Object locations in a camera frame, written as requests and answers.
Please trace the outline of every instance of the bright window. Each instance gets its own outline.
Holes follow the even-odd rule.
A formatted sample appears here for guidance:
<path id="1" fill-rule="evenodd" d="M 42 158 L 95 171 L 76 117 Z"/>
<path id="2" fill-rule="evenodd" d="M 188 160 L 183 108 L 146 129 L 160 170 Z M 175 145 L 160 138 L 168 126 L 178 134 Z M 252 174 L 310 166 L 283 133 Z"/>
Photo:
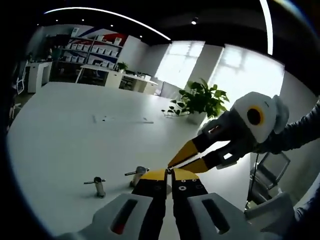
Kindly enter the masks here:
<path id="1" fill-rule="evenodd" d="M 230 102 L 234 102 L 250 92 L 258 92 L 269 97 L 279 95 L 283 83 L 285 66 L 260 53 L 242 47 L 226 45 L 216 65 L 209 86 L 218 85 L 226 91 Z"/>
<path id="2" fill-rule="evenodd" d="M 155 77 L 184 89 L 204 45 L 204 41 L 174 41 L 168 47 Z"/>

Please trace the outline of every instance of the office chair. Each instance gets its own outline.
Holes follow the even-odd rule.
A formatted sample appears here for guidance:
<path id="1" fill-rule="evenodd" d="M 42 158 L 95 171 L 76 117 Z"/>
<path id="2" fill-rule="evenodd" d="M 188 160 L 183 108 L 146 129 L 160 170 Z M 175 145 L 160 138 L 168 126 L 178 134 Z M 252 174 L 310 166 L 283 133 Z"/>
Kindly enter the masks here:
<path id="1" fill-rule="evenodd" d="M 289 164 L 290 159 L 283 152 L 277 155 L 268 152 L 257 164 L 256 173 L 255 167 L 250 171 L 250 190 L 247 200 L 257 205 L 270 200 L 272 197 L 269 195 L 269 190 L 278 185 Z"/>

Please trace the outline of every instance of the sleeve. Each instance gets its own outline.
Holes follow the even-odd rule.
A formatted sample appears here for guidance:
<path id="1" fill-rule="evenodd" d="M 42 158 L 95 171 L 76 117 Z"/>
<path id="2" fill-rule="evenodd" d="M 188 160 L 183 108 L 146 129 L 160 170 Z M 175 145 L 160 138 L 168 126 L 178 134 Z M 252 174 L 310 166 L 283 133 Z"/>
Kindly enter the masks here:
<path id="1" fill-rule="evenodd" d="M 299 121 L 288 124 L 279 134 L 272 132 L 268 139 L 258 144 L 253 152 L 279 154 L 282 151 L 298 149 L 318 138 L 320 138 L 320 100 L 311 112 Z"/>

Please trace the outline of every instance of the metal bolt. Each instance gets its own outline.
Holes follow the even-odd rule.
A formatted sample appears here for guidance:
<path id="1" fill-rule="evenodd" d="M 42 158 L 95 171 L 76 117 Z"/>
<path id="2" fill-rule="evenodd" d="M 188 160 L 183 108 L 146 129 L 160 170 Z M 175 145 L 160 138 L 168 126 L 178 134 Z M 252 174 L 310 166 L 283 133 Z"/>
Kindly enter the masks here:
<path id="1" fill-rule="evenodd" d="M 185 191 L 185 190 L 187 190 L 187 188 L 186 188 L 185 186 L 180 186 L 180 187 L 179 187 L 179 190 L 180 190 L 180 191 Z"/>

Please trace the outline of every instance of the white table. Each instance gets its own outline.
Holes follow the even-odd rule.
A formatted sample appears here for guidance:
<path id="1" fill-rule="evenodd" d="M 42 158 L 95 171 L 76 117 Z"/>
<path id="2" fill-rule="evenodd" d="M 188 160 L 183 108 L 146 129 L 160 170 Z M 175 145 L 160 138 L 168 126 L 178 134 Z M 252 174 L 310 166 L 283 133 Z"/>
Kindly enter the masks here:
<path id="1" fill-rule="evenodd" d="M 169 99 L 95 85 L 49 82 L 22 108 L 7 139 L 11 165 L 26 202 L 50 233 L 76 232 L 94 213 L 121 193 L 129 193 L 136 166 L 166 168 L 197 126 L 183 117 L 166 118 Z M 146 117 L 154 123 L 107 121 Z M 95 176 L 106 197 L 94 197 Z M 209 193 L 245 208 L 250 178 L 249 155 L 238 164 L 200 174 Z M 179 239 L 171 195 L 159 239 Z"/>
<path id="2" fill-rule="evenodd" d="M 30 67 L 28 78 L 28 93 L 36 93 L 43 84 L 49 82 L 52 61 L 28 63 Z"/>
<path id="3" fill-rule="evenodd" d="M 130 79 L 133 79 L 133 91 L 153 95 L 158 85 L 156 82 L 146 80 L 142 77 L 134 76 L 131 74 L 125 74 L 125 73 L 111 70 L 103 66 L 90 65 L 90 64 L 85 64 L 81 66 L 81 70 L 76 78 L 75 83 L 78 83 L 79 79 L 81 78 L 84 72 L 84 69 L 91 69 L 91 70 L 108 73 L 105 79 L 105 84 L 104 84 L 105 87 L 118 89 L 121 83 L 121 79 L 123 77 L 127 77 Z"/>

